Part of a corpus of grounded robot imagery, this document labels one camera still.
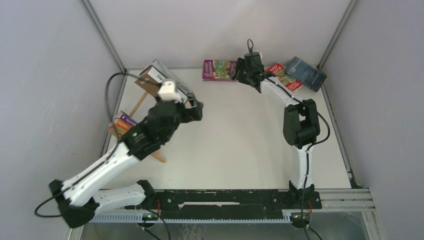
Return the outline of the wooden book rack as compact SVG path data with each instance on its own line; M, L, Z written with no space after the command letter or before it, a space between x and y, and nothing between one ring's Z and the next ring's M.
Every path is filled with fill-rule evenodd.
M109 123L107 128L108 132L111 134L109 148L112 148L117 143L118 138L122 137L125 133L129 131L128 130L125 133L118 132L118 129L115 126L115 116L119 111L125 112L137 123L139 123L147 115L148 109L152 107L155 103L155 98L141 88L124 90L123 95L120 99L118 110L113 116L113 119Z

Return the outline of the grey ianra book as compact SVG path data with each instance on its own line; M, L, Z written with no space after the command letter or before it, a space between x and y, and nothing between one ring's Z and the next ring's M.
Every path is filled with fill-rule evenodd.
M183 82L179 77L177 77L170 69L168 69L160 60L155 59L151 64L156 71L158 72L157 78L160 79L162 82L165 79L171 79L174 80L177 88L182 91L185 95L193 94L193 90L185 83Z

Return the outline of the orange Treehouse book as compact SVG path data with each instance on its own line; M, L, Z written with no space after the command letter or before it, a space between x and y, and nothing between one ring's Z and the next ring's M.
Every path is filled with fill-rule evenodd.
M123 122L122 120L116 120L115 126L119 133L126 133L129 129L131 129L133 126L130 126Z

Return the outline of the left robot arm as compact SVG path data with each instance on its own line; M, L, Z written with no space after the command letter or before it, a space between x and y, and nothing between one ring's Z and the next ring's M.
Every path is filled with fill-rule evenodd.
M113 149L76 176L49 183L59 217L74 229L90 222L102 212L126 207L145 209L156 203L156 191L147 180L104 189L104 185L124 170L135 166L170 141L180 124L200 121L203 103L193 90L178 78L155 82L156 104L147 116L118 138Z

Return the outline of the purple white cartoon book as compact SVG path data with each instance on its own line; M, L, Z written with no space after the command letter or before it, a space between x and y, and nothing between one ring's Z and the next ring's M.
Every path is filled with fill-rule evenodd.
M116 116L115 116L116 120L122 120L124 123L126 123L129 126L136 126L138 123L132 119L128 114L126 114L125 112L123 112L122 110L120 110Z

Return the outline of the red Treehouse book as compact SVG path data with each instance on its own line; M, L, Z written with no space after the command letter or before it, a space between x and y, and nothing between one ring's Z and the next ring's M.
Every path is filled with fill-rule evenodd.
M276 77L278 77L279 81L291 92L294 92L295 90L300 89L303 86L300 81L285 73L285 68L279 62L271 65L265 71L271 72Z

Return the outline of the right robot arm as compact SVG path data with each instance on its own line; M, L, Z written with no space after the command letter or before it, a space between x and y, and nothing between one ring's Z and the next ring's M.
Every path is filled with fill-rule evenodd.
M261 94L272 94L284 104L282 135L292 150L292 175L289 180L289 203L302 208L315 191L312 180L312 155L317 137L321 133L319 118L313 99L296 97L272 72L265 71L258 52L239 57L231 76L241 84L253 87Z

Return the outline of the purple Treehouse book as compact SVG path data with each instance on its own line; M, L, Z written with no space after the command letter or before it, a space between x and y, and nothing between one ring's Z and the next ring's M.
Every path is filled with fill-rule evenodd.
M209 82L234 82L232 79L236 61L204 60L202 80Z

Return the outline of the brown white Decorate book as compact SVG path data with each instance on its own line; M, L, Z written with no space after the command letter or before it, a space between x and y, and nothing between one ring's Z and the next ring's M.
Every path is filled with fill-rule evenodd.
M160 88L159 85L169 79L161 81L157 78L157 74L158 72L156 69L152 65L149 65L139 74L139 79L135 81L135 84L144 89L153 97L158 97L158 90ZM181 90L177 90L182 97L182 102L185 104L188 100L188 96L182 93Z

